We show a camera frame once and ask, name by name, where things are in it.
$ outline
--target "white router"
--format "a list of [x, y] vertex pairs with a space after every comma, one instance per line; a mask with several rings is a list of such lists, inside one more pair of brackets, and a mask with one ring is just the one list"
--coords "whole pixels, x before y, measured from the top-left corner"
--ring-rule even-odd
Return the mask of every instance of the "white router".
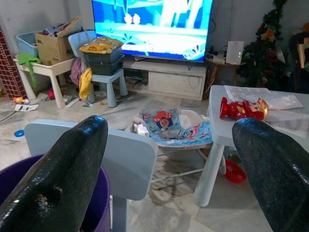
[[239, 65], [241, 63], [244, 41], [229, 41], [227, 46], [226, 63]]

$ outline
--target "christmas tree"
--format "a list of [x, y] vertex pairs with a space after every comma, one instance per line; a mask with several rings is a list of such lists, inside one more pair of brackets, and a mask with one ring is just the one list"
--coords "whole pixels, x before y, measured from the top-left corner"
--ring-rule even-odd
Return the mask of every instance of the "christmas tree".
[[264, 16], [256, 32], [256, 41], [245, 46], [243, 62], [238, 73], [246, 77], [248, 87], [283, 90], [287, 82], [285, 63], [277, 58], [276, 41], [281, 38], [280, 19], [287, 0], [274, 0], [275, 9]]

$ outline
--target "brick pillar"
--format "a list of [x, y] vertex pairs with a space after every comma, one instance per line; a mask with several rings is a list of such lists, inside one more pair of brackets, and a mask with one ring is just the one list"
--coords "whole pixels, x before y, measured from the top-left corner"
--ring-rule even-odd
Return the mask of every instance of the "brick pillar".
[[9, 98], [26, 97], [26, 91], [12, 59], [11, 52], [0, 26], [0, 79]]

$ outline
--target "green cloth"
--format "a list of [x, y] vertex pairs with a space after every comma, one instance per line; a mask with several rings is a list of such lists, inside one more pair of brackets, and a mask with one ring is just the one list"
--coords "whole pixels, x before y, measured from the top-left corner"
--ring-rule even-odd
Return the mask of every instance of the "green cloth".
[[30, 76], [31, 76], [33, 87], [36, 88], [38, 86], [38, 83], [37, 83], [37, 80], [35, 79], [35, 76], [34, 76], [32, 64], [33, 63], [40, 64], [41, 63], [40, 59], [37, 58], [37, 57], [34, 57], [30, 54], [27, 54], [27, 53], [21, 53], [18, 56], [18, 63], [20, 65], [27, 64], [27, 66], [29, 68], [29, 73], [30, 73]]

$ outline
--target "tv stand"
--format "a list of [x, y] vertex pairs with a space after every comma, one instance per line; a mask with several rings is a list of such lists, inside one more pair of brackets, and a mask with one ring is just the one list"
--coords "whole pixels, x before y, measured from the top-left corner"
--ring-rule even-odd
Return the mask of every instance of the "tv stand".
[[131, 92], [197, 101], [203, 98], [206, 67], [202, 63], [152, 58], [136, 61], [126, 57], [123, 68], [148, 71], [148, 85], [143, 89], [128, 88]]

